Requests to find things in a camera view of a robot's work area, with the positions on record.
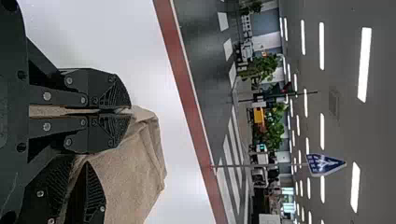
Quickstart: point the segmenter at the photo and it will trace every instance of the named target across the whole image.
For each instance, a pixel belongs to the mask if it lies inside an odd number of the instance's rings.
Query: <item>rectangular ceiling light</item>
[[[367,80],[369,77],[370,50],[371,50],[372,28],[361,29],[361,65],[359,68],[358,98],[366,103]]]
[[[300,169],[303,168],[301,165],[301,150],[298,150],[298,163],[300,163]]]
[[[320,69],[324,70],[324,23],[319,24],[319,63]]]
[[[301,52],[305,55],[305,22],[301,20]]]
[[[325,179],[324,176],[320,177],[320,199],[322,200],[322,203],[325,202],[325,197],[326,197],[326,192],[325,192]]]
[[[308,199],[311,199],[311,179],[308,177],[306,179],[306,196],[308,196]]]
[[[301,207],[301,221],[305,222],[305,211],[303,207]]]
[[[294,173],[297,173],[297,165],[296,164],[297,164],[297,159],[294,157]]]
[[[288,115],[288,128],[289,128],[289,130],[291,129],[290,116],[289,115]]]
[[[304,89],[304,112],[305,117],[308,118],[308,94],[306,93],[306,89]]]
[[[298,91],[297,74],[294,74],[294,90],[295,90],[295,91]]]
[[[296,182],[296,195],[298,196],[298,183]]]
[[[294,117],[294,111],[293,111],[293,100],[290,99],[290,113],[291,113],[291,117]]]
[[[288,63],[288,79],[291,82],[291,74],[290,74],[290,64]]]
[[[304,197],[303,180],[300,180],[300,196]]]
[[[296,146],[296,138],[294,135],[294,130],[291,131],[291,139],[293,140],[293,146],[295,147]]]
[[[284,22],[285,22],[285,38],[286,38],[286,41],[289,41],[289,37],[288,37],[288,19],[284,19]]]
[[[309,138],[305,138],[305,154],[309,155]]]
[[[297,136],[300,136],[300,117],[296,115],[297,120]]]
[[[283,74],[286,75],[286,58],[283,56]]]
[[[324,115],[320,113],[320,147],[324,150]]]
[[[283,21],[282,18],[279,18],[279,24],[280,24],[280,36],[283,38]]]
[[[361,168],[356,162],[352,166],[352,188],[350,193],[350,205],[355,213],[358,213],[359,190],[361,185]]]

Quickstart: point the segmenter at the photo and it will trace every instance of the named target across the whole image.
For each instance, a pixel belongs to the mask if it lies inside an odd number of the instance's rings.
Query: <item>tree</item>
[[[253,63],[247,67],[247,70],[239,72],[238,76],[240,76],[242,80],[258,78],[259,83],[265,79],[272,81],[274,79],[273,73],[275,72],[277,65],[278,59],[275,54],[270,54],[262,58],[254,58]]]

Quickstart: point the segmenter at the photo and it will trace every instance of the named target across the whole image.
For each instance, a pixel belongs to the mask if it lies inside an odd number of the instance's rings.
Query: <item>green plant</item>
[[[254,13],[260,13],[262,11],[262,3],[260,1],[254,1],[249,9]]]
[[[241,13],[242,16],[247,16],[250,13],[248,7],[240,8],[239,12]]]
[[[243,80],[248,78],[257,78],[257,83],[264,80],[272,81],[274,79],[273,73],[278,65],[278,58],[275,54],[269,54],[266,57],[255,58],[246,71],[238,74]]]

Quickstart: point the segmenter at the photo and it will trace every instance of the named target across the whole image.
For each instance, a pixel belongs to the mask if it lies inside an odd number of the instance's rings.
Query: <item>pedestrian crossing sign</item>
[[[306,155],[306,160],[308,161],[309,171],[313,177],[330,175],[347,166],[345,161],[320,154]]]

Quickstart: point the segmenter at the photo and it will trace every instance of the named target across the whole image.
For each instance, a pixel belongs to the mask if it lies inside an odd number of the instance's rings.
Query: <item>bolt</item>
[[[116,76],[110,75],[110,76],[108,77],[108,82],[109,82],[109,83],[113,83],[113,82],[115,82],[115,81],[116,81]]]
[[[66,78],[66,83],[67,83],[67,85],[73,84],[73,78],[67,77],[67,78]]]
[[[97,105],[98,104],[98,98],[97,97],[93,97],[92,98],[92,103],[94,104],[94,105]]]
[[[43,98],[45,101],[50,101],[50,98],[52,98],[52,95],[50,94],[50,92],[46,91],[43,94]]]
[[[108,146],[113,147],[114,146],[114,141],[112,139],[108,140]]]
[[[44,190],[39,190],[39,191],[37,192],[37,197],[38,197],[38,198],[44,197]]]
[[[80,124],[81,124],[81,126],[85,126],[85,125],[87,124],[87,120],[82,119],[81,122],[80,122]]]
[[[84,96],[81,96],[81,103],[85,105],[87,103],[87,99]]]
[[[92,126],[97,126],[98,125],[98,120],[97,119],[93,119],[92,120]]]
[[[48,132],[50,130],[50,123],[44,123],[43,130]]]
[[[48,224],[55,224],[55,219],[54,218],[50,218],[47,223]]]
[[[18,78],[19,79],[26,79],[26,73],[23,71],[18,71]]]
[[[67,138],[67,139],[64,141],[64,144],[65,144],[67,147],[70,147],[70,146],[73,144],[73,141],[72,141],[72,139]]]
[[[19,152],[26,151],[26,144],[25,143],[19,143],[18,146],[17,146],[17,151],[19,151]]]

